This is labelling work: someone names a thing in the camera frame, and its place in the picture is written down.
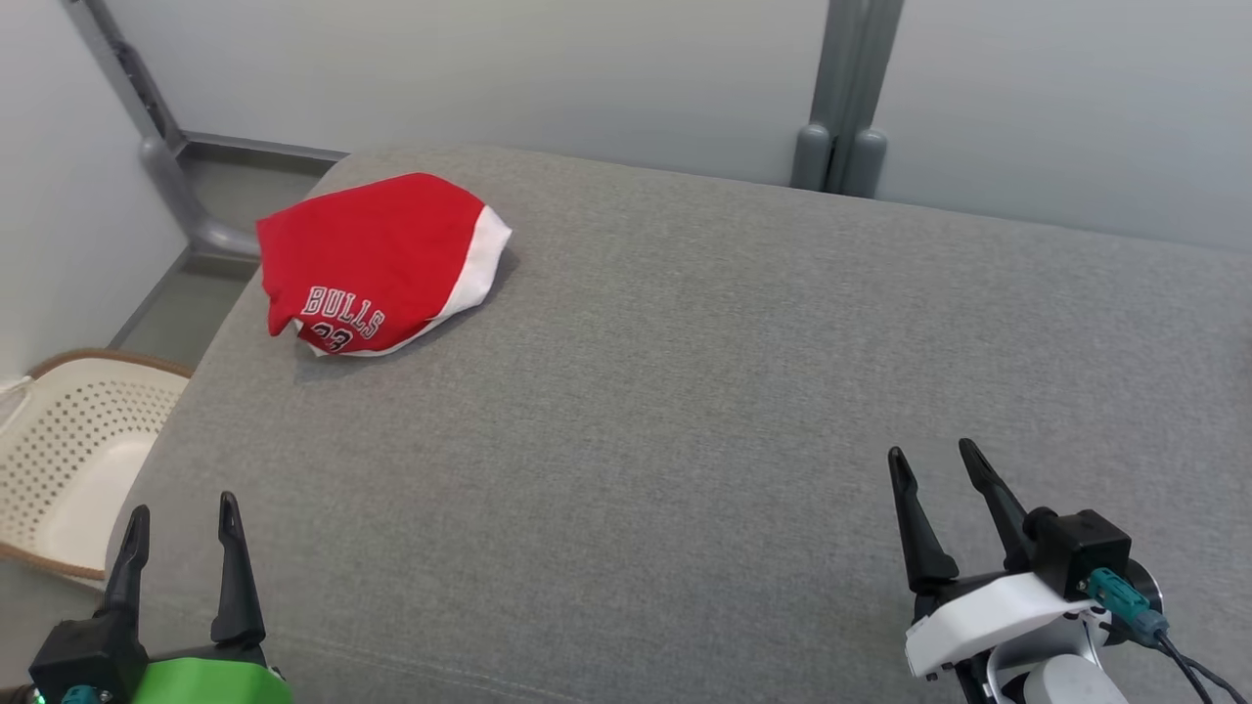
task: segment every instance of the laundry basket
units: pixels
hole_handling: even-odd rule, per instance
[[[0,556],[103,580],[113,524],[190,370],[83,349],[8,395],[0,417]]]

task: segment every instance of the black cable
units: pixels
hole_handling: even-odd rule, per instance
[[[1157,650],[1161,651],[1164,655],[1169,654],[1169,653],[1166,651],[1166,649],[1163,646],[1159,646],[1159,645],[1157,646]],[[1213,670],[1209,670],[1204,665],[1201,665],[1198,661],[1196,661],[1192,658],[1188,658],[1186,655],[1183,655],[1182,659],[1183,659],[1184,663],[1187,663],[1187,665],[1191,666],[1191,669],[1193,669],[1197,673],[1204,675],[1206,678],[1208,678],[1209,681],[1212,681],[1217,686],[1224,689],[1226,693],[1231,695],[1231,699],[1234,700],[1234,704],[1248,704],[1248,700],[1244,699],[1243,695],[1239,694],[1239,691],[1237,689],[1234,689],[1234,685],[1232,685],[1231,683],[1228,683],[1228,681],[1223,680],[1222,678],[1217,676],[1217,673],[1214,673]]]
[[[1204,689],[1204,683],[1199,681],[1199,678],[1196,676],[1196,670],[1192,670],[1187,665],[1187,661],[1182,659],[1182,653],[1178,653],[1178,649],[1174,648],[1173,641],[1169,640],[1169,636],[1166,635],[1166,631],[1163,630],[1157,631],[1157,641],[1161,643],[1163,653],[1173,658],[1174,663],[1178,663],[1178,669],[1182,670],[1182,674],[1187,675],[1187,681],[1189,681],[1191,685],[1196,688],[1196,694],[1199,695],[1199,700],[1203,701],[1204,704],[1213,704],[1213,698],[1209,696],[1208,690]]]

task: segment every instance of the red garment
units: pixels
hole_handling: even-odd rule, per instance
[[[314,352],[394,352],[482,303],[512,230],[482,200],[408,174],[298,203],[257,223],[269,334]]]

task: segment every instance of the gray floor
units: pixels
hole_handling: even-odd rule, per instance
[[[182,163],[209,212],[247,229],[300,200],[329,168],[218,148],[189,149]],[[120,347],[194,368],[255,267],[190,259],[153,292]],[[89,618],[96,599],[93,589],[0,560],[0,689],[29,681],[26,668],[49,629],[63,619]]]
[[[328,163],[222,148],[190,147],[184,172],[210,213],[248,230],[304,198]],[[194,263],[162,283],[120,347],[195,367],[255,266]]]

